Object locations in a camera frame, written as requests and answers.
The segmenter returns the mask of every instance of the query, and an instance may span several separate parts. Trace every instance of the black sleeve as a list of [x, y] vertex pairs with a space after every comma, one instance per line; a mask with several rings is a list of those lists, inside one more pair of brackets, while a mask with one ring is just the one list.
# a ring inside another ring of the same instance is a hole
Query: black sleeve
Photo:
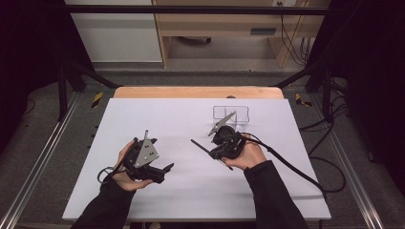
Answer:
[[253, 192], [256, 228], [308, 228], [271, 160], [245, 169]]
[[98, 196], [87, 205], [72, 228], [122, 229], [135, 192], [123, 190], [115, 180], [110, 179], [101, 185]]

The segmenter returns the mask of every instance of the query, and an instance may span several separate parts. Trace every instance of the left hand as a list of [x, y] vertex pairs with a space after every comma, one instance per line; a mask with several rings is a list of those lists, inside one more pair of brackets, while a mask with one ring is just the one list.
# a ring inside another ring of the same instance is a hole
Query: left hand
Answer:
[[[119, 162], [122, 160], [122, 158], [125, 156], [126, 152], [131, 148], [132, 144], [134, 144], [134, 140], [129, 142], [120, 152], [119, 152], [119, 157], [118, 161], [115, 167], [118, 166]], [[128, 192], [133, 192], [137, 189], [142, 189], [149, 184], [153, 183], [152, 179], [145, 179], [142, 181], [135, 181], [132, 180], [128, 177], [128, 175], [123, 172], [123, 173], [117, 173], [113, 175], [113, 179], [116, 181], [116, 183], [125, 191]]]

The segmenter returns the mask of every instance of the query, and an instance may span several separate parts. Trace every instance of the white wall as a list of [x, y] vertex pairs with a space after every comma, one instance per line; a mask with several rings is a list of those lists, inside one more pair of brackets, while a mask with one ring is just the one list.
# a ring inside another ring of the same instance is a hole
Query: white wall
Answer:
[[[65, 0], [67, 5], [152, 5], [150, 0]], [[161, 62], [153, 14], [73, 13], [92, 62]]]

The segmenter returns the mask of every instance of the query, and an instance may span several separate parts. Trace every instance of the white panel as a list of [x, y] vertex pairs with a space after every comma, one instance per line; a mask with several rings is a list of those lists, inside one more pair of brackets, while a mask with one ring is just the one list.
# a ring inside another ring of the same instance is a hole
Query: white panel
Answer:
[[[150, 0], [65, 0], [68, 5], [152, 5]], [[153, 14], [73, 13], [93, 62], [161, 62]]]
[[[99, 125], [63, 215], [77, 219], [97, 195], [96, 174], [117, 161], [117, 153], [145, 130], [157, 138], [160, 158], [152, 166], [174, 162], [162, 184], [139, 190], [128, 219], [237, 220], [255, 219], [252, 192], [239, 169], [230, 171], [194, 145], [195, 139], [208, 150], [211, 143], [214, 106], [247, 106], [245, 130], [259, 137], [303, 173], [316, 179], [292, 111], [284, 99], [111, 99]], [[272, 159], [292, 199], [306, 219], [329, 219], [321, 192]]]

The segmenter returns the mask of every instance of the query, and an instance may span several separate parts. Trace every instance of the right hand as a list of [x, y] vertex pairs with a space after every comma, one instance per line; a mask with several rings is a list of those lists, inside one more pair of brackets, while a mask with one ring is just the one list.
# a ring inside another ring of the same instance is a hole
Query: right hand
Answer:
[[263, 154], [260, 146], [252, 141], [247, 141], [241, 154], [235, 159], [229, 159], [227, 157], [221, 158], [227, 166], [237, 167], [241, 170], [246, 168], [253, 168], [257, 164], [267, 161], [265, 154]]

